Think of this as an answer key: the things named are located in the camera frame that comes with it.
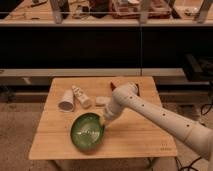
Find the white cup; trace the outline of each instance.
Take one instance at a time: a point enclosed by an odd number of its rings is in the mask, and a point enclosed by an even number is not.
[[[72,90],[66,90],[58,107],[63,112],[74,111],[74,95]]]

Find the table top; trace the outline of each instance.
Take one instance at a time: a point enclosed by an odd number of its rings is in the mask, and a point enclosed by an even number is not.
[[[103,107],[94,105],[95,97],[111,96],[110,83],[119,86],[126,82],[139,85],[140,96],[161,106],[152,77],[81,77],[55,78],[48,94],[37,132],[30,150],[31,160],[95,159],[176,156],[177,149],[171,135],[136,112],[125,109],[120,118],[105,129],[99,146],[90,153],[78,151],[70,139],[73,121],[83,113],[102,115]],[[61,112],[58,102],[72,85],[81,87],[92,99],[89,109],[82,109],[75,100],[74,112]]]

